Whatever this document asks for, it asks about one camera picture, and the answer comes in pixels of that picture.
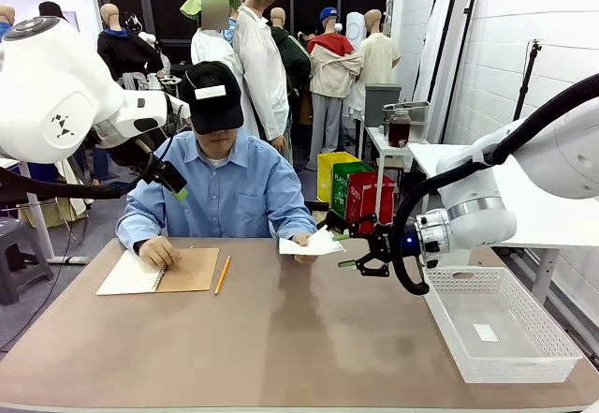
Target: yellow box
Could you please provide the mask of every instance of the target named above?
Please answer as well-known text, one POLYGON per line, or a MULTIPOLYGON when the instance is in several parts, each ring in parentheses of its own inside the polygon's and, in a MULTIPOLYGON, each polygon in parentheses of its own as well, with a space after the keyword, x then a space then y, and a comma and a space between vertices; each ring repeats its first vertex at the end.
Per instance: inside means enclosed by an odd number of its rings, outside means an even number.
POLYGON ((353 155, 343 153, 330 153, 318 155, 318 200, 330 202, 331 176, 335 163, 359 162, 353 155))

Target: blue cap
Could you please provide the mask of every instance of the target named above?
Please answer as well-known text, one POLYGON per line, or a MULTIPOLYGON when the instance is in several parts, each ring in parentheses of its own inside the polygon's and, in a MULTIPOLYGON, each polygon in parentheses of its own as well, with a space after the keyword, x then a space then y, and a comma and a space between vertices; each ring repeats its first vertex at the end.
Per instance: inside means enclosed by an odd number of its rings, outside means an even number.
POLYGON ((322 22, 328 17, 337 18, 337 9, 335 7, 325 7, 322 9, 322 12, 320 12, 320 21, 322 22))

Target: white plastic basket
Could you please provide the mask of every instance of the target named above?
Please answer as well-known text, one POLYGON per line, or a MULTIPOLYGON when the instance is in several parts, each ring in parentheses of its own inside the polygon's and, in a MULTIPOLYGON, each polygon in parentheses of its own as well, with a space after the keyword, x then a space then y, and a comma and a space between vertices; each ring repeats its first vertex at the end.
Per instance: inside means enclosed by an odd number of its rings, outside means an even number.
POLYGON ((466 383, 564 382, 582 354, 505 268, 427 271, 425 296, 466 383))

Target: glass jar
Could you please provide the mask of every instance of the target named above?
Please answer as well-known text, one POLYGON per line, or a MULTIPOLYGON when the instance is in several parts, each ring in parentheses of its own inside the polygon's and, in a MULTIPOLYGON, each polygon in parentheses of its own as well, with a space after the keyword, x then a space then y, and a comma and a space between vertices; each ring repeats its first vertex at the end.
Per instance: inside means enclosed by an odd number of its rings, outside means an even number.
POLYGON ((389 116, 389 146, 402 148, 410 138, 410 115, 408 110, 398 110, 389 116))

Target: hand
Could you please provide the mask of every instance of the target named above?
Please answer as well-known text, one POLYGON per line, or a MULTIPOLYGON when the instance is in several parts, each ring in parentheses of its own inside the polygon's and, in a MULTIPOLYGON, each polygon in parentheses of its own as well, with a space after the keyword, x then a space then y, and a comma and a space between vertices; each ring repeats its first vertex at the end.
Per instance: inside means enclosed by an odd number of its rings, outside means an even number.
POLYGON ((139 247, 139 257, 162 268, 181 261, 181 253, 165 237, 148 240, 139 247))
MULTIPOLYGON (((300 246, 307 246, 308 239, 312 233, 298 233, 293 237, 293 241, 299 244, 300 246)), ((296 262, 304 265, 309 265, 310 263, 314 263, 316 260, 316 256, 295 256, 296 262)))
POLYGON ((285 137, 283 137, 282 135, 271 141, 270 144, 281 154, 285 151, 286 141, 285 137))

